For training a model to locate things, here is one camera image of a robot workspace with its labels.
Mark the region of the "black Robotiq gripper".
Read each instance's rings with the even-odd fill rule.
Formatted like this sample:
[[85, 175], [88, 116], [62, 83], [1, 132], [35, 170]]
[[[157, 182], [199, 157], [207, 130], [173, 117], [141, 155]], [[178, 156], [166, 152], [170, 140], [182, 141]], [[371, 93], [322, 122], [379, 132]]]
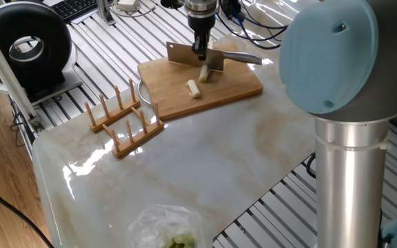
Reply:
[[194, 42], [192, 51], [198, 56], [199, 61], [205, 61], [207, 57], [207, 47], [210, 40], [210, 30], [215, 25], [215, 15], [208, 17], [187, 16], [188, 25], [194, 31]]

